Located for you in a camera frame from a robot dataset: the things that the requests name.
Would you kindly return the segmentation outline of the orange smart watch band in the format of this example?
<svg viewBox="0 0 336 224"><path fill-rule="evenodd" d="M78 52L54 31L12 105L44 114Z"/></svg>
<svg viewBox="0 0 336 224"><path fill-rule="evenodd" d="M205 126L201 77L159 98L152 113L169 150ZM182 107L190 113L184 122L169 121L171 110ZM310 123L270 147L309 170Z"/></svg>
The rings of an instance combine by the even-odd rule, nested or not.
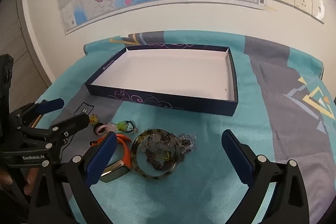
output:
<svg viewBox="0 0 336 224"><path fill-rule="evenodd" d="M128 143L131 139L123 134L116 134L117 143L123 149L123 156L121 159L107 165L100 176L100 181L111 182L116 180L123 175L127 174L131 170L131 152Z"/></svg>

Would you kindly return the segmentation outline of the tortoiseshell bangle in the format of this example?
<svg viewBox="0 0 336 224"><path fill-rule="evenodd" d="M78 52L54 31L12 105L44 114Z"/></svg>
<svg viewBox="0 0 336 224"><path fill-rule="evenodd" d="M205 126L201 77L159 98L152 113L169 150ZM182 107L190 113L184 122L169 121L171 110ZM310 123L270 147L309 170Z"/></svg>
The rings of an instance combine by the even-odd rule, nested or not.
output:
<svg viewBox="0 0 336 224"><path fill-rule="evenodd" d="M182 153L183 146L175 135L161 129L149 129L133 142L131 164L142 177L160 180L175 171Z"/></svg>

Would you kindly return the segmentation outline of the grey wooden door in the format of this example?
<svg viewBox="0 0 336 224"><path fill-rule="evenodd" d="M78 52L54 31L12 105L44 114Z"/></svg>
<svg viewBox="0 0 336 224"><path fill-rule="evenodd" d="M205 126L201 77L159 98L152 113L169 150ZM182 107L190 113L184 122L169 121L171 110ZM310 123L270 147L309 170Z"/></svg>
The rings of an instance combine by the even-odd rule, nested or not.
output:
<svg viewBox="0 0 336 224"><path fill-rule="evenodd" d="M22 0L1 0L1 54L14 59L9 108L35 102L51 85L31 41Z"/></svg>

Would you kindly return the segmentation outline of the teal grey patterned cloth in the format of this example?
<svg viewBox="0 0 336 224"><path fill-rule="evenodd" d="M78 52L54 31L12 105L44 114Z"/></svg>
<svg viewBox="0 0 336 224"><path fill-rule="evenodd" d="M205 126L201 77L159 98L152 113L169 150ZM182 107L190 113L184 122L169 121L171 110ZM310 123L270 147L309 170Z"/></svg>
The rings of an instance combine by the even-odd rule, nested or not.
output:
<svg viewBox="0 0 336 224"><path fill-rule="evenodd" d="M197 149L173 174L147 180L135 172L92 191L114 223L224 223L247 191L221 144L231 130L256 154L276 162L297 162L307 192L310 222L326 221L335 199L335 103L322 82L323 64L302 51L250 36L207 31L157 31L132 34L140 44L205 44L231 50L238 81L238 106L232 117L178 110L157 101L143 105L91 96L85 82L122 50L122 38L86 44L84 57L43 94L61 98L62 110L47 114L40 128L74 115L82 103L102 110L103 122L132 120L139 131L160 128L190 134Z"/></svg>

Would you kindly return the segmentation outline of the dark blue shallow box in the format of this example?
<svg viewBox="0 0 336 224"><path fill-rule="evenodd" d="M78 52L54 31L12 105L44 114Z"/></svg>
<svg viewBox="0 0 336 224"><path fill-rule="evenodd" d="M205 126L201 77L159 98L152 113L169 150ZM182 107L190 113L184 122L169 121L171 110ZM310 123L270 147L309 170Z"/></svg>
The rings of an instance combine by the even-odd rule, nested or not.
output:
<svg viewBox="0 0 336 224"><path fill-rule="evenodd" d="M239 101L231 50L220 46L125 47L85 85L94 96L228 117Z"/></svg>

